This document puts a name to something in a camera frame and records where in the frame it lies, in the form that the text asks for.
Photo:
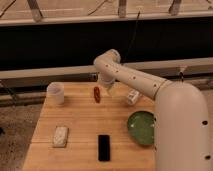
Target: red object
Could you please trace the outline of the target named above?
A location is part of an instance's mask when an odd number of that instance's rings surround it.
[[[98,87],[94,87],[94,98],[95,98],[96,103],[100,103],[101,94],[100,94],[100,89]]]

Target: wooden table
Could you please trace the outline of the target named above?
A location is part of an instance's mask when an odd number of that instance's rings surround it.
[[[142,97],[135,106],[125,103],[131,90],[116,83],[110,96],[99,86],[101,102],[93,98],[97,83],[64,83],[65,102],[53,107],[45,100],[23,171],[154,171],[153,147],[142,147],[127,131],[128,117],[135,111],[153,112],[153,101]],[[66,148],[52,148],[56,126],[69,127]],[[98,135],[111,138],[111,161],[98,161]]]

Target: black cable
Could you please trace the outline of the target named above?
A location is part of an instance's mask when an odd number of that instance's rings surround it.
[[[126,54],[125,54],[125,56],[124,56],[124,58],[123,58],[122,65],[126,62],[126,59],[127,59],[128,55],[129,55],[129,53],[131,52],[132,46],[133,46],[133,44],[134,44],[134,42],[135,42],[135,38],[136,38],[136,35],[137,35],[138,21],[139,21],[139,18],[140,18],[140,14],[141,14],[141,13],[140,13],[140,11],[139,11],[139,12],[138,12],[138,15],[137,15],[136,22],[135,22],[135,29],[134,29],[134,32],[133,32],[133,34],[132,34],[132,39],[131,39],[131,41],[130,41],[130,43],[129,43],[129,47],[128,47],[128,49],[127,49],[127,52],[126,52]]]
[[[93,13],[95,13],[96,11],[98,11],[108,0],[104,0],[102,3],[100,3],[92,12],[90,12],[89,15],[92,15]]]
[[[3,82],[0,80],[0,84],[2,85],[2,87],[5,89],[5,91],[12,97],[12,100],[13,100],[13,105],[16,105],[16,101],[18,100],[17,99],[17,96],[15,94],[15,92],[11,89],[11,88],[7,88]]]
[[[206,0],[206,2],[208,2],[209,4],[212,4],[212,2],[210,0]]]
[[[5,14],[5,12],[16,2],[16,0],[12,1],[10,4],[7,5],[0,14],[0,18]]]
[[[184,82],[184,74],[183,74],[183,72],[180,72],[179,75],[180,75],[181,81]]]

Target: white sponge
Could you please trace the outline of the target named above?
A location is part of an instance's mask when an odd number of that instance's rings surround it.
[[[57,126],[53,137],[54,148],[64,148],[67,144],[69,128],[65,126]]]

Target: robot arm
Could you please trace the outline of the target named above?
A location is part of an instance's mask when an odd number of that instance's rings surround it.
[[[115,79],[142,92],[147,97],[155,100],[157,92],[172,82],[161,77],[140,72],[118,64],[119,53],[112,49],[98,56],[94,65],[100,72],[99,82],[105,87],[111,87]]]
[[[99,82],[115,79],[155,100],[156,171],[212,171],[208,108],[203,94],[185,82],[171,82],[118,64],[109,50],[94,61]]]

